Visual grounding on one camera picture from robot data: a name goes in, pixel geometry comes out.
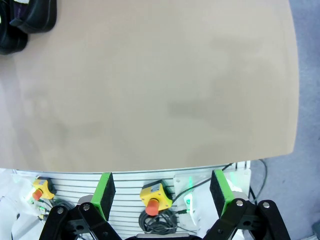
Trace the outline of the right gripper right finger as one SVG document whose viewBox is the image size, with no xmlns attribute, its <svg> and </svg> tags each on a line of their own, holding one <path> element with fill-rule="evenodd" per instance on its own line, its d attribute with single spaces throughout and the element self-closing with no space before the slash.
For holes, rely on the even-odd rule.
<svg viewBox="0 0 320 240">
<path fill-rule="evenodd" d="M 276 203 L 262 200 L 253 204 L 236 198 L 222 170 L 213 170 L 210 192 L 218 220 L 205 240 L 231 240 L 238 230 L 247 230 L 254 240 L 289 240 L 290 235 Z"/>
</svg>

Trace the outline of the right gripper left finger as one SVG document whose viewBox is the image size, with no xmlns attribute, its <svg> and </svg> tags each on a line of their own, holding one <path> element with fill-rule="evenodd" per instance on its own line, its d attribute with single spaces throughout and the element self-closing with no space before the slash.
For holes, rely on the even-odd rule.
<svg viewBox="0 0 320 240">
<path fill-rule="evenodd" d="M 94 240 L 120 240 L 121 237 L 109 224 L 115 193 L 113 174 L 103 173 L 91 199 L 87 195 L 72 209 L 56 205 L 50 210 L 39 238 L 77 240 L 89 234 Z"/>
</svg>

